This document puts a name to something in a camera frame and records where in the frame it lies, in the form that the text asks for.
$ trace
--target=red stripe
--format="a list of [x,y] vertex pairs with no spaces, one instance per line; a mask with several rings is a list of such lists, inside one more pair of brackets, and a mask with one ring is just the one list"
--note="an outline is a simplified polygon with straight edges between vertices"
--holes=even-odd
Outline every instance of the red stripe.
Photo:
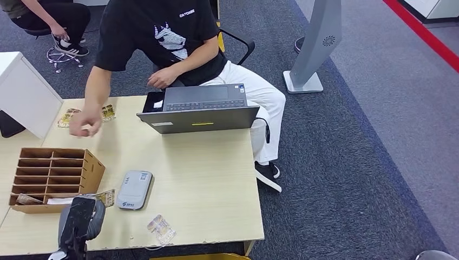
[[459,73],[459,57],[433,35],[397,0],[383,0],[424,42]]

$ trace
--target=laptop keyboard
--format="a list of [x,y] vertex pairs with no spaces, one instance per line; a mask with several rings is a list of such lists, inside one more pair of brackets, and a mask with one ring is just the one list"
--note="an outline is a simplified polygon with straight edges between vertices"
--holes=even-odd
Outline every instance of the laptop keyboard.
[[168,104],[166,111],[182,111],[182,110],[197,110],[211,108],[233,108],[245,106],[244,100],[230,101],[213,101],[213,102],[197,102],[197,103],[176,103]]

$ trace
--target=wooden sorting box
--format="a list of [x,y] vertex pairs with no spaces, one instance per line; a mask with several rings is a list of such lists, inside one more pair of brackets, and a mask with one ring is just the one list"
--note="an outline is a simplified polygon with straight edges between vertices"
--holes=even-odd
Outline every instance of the wooden sorting box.
[[[59,213],[66,205],[47,205],[49,198],[96,193],[105,166],[87,149],[23,148],[19,155],[9,205],[24,213]],[[43,205],[16,205],[19,194]]]

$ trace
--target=qr code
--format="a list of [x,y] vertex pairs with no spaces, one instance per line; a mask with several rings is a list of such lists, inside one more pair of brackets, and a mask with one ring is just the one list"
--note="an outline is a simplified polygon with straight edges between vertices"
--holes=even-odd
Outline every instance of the qr code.
[[148,174],[142,173],[142,175],[140,175],[140,180],[147,180],[147,176]]

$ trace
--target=floor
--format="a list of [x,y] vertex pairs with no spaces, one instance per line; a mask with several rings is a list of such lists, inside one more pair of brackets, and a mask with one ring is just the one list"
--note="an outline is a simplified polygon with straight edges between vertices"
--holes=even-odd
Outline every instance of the floor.
[[[313,0],[297,0],[310,17]],[[459,74],[382,1],[346,0],[331,55],[449,251],[459,256]],[[453,51],[459,27],[430,29]]]
[[[286,96],[277,161],[284,191],[259,186],[266,239],[251,258],[414,259],[427,249],[458,256],[459,75],[382,1],[342,2],[343,41],[318,70],[324,92]],[[255,39],[245,67],[285,93],[281,72],[293,65],[293,42],[305,34],[312,6],[313,0],[225,0],[221,21]],[[101,12],[91,9],[89,31],[97,29]],[[69,64],[55,74],[43,59],[50,39],[35,41],[4,15],[0,35],[0,51],[23,52],[63,98],[83,96],[94,51],[84,68]],[[86,38],[94,50],[97,32]],[[242,54],[234,40],[225,38],[225,45],[230,60]],[[127,69],[114,74],[112,95],[147,93],[148,59],[137,51]],[[240,253],[241,244],[91,256],[217,251]]]

